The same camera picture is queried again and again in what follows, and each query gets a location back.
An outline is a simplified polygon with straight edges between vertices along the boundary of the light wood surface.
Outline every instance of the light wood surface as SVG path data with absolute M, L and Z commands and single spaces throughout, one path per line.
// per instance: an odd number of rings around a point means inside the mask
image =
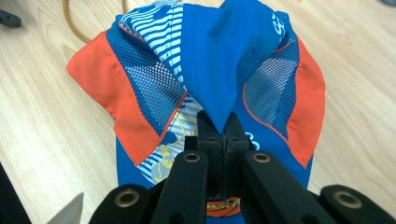
M 327 83 L 309 188 L 346 185 L 396 217 L 396 7 L 376 0 L 265 2 L 290 14 Z M 120 1 L 72 0 L 70 7 L 90 37 L 121 12 Z M 87 223 L 117 175 L 113 118 L 65 71 L 84 43 L 67 26 L 62 1 L 3 0 L 0 8 L 22 18 L 20 28 L 0 26 L 0 161 L 34 223 L 49 221 L 80 192 Z

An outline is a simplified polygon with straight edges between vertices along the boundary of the blue mesh fabric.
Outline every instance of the blue mesh fabric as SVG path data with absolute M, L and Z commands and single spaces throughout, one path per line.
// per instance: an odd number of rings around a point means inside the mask
M 246 85 L 247 106 L 253 115 L 287 139 L 286 126 L 295 105 L 295 71 L 298 63 L 297 38 L 295 34 L 290 34 L 290 45 L 266 60 Z
M 161 135 L 184 89 L 149 45 L 123 32 L 117 22 L 106 37 L 134 88 L 143 115 Z

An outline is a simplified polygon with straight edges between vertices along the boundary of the orange trim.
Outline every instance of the orange trim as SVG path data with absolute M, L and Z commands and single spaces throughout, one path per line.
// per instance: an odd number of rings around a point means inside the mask
M 287 125 L 290 151 L 306 167 L 318 143 L 325 113 L 325 83 L 319 66 L 298 38 L 296 103 Z
M 288 146 L 288 148 L 290 148 L 288 139 L 286 139 L 285 136 L 283 136 L 282 133 L 280 133 L 280 132 L 279 132 L 277 129 L 275 129 L 273 126 L 271 126 L 271 125 L 269 125 L 269 124 L 267 124 L 267 123 L 265 123 L 265 122 L 262 122 L 259 118 L 257 118 L 257 117 L 253 114 L 253 112 L 251 112 L 250 108 L 248 107 L 248 102 L 247 102 L 247 99 L 246 99 L 246 96 L 245 96 L 246 87 L 247 87 L 247 84 L 244 85 L 244 89 L 243 89 L 243 93 L 242 93 L 242 94 L 243 94 L 242 99 L 243 99 L 243 101 L 244 101 L 245 109 L 247 110 L 247 112 L 249 113 L 249 115 L 250 115 L 254 120 L 256 120 L 257 122 L 259 122 L 261 125 L 263 125 L 263 126 L 269 128 L 269 129 L 271 129 L 274 133 L 276 133 L 277 135 L 279 135 L 279 137 L 282 138 L 282 140 L 285 142 L 285 144 Z
M 67 72 L 115 119 L 114 130 L 126 153 L 140 164 L 161 142 L 143 116 L 133 87 L 102 32 L 75 54 Z

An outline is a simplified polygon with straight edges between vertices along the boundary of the blue and white stripes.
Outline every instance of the blue and white stripes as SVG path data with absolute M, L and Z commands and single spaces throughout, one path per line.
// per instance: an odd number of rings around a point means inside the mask
M 120 26 L 143 38 L 165 66 L 182 82 L 180 64 L 183 3 L 160 0 L 125 14 Z

